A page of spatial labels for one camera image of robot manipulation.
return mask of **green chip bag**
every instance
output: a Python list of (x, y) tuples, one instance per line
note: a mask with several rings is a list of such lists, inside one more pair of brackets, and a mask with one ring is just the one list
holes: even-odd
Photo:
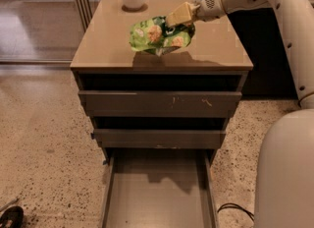
[(133, 25), (130, 37), (131, 49), (161, 56), (188, 46), (195, 34), (194, 24), (168, 28), (165, 18), (155, 17)]

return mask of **open drawer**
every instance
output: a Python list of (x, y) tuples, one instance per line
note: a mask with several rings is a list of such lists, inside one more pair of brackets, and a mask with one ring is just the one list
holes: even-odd
[(115, 149), (102, 228), (216, 228), (205, 150)]

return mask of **speckled floor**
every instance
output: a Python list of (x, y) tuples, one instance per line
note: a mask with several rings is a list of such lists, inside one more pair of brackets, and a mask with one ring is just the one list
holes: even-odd
[[(0, 66), (0, 206), (18, 196), (24, 227), (97, 227), (106, 187), (103, 154), (79, 105), (69, 70)], [(297, 110), (293, 100), (242, 101), (215, 158), (217, 206), (254, 210), (256, 165), (269, 127)], [(221, 228), (252, 227), (238, 210), (219, 213)]]

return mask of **black cable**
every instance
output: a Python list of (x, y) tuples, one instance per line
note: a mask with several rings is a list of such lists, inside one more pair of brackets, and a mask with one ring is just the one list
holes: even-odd
[(217, 213), (219, 213), (221, 210), (226, 209), (226, 208), (239, 209), (239, 210), (245, 212), (249, 216), (249, 218), (254, 222), (254, 214), (252, 212), (250, 212), (247, 209), (241, 207), (240, 205), (232, 203), (232, 202), (228, 202), (228, 203), (225, 203), (225, 204), (221, 205), (219, 207), (219, 209), (217, 210)]

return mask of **cabinet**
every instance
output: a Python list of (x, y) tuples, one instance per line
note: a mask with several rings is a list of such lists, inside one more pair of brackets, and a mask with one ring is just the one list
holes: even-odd
[(187, 48), (157, 57), (129, 46), (132, 24), (186, 0), (147, 0), (141, 11), (101, 0), (71, 65), (92, 136), (113, 148), (217, 150), (252, 64), (227, 17), (196, 23)]
[(129, 46), (132, 24), (184, 1), (128, 12), (101, 0), (72, 62), (92, 136), (110, 158), (100, 227), (218, 227), (210, 162), (252, 64), (227, 17), (196, 23), (191, 44), (162, 57)]

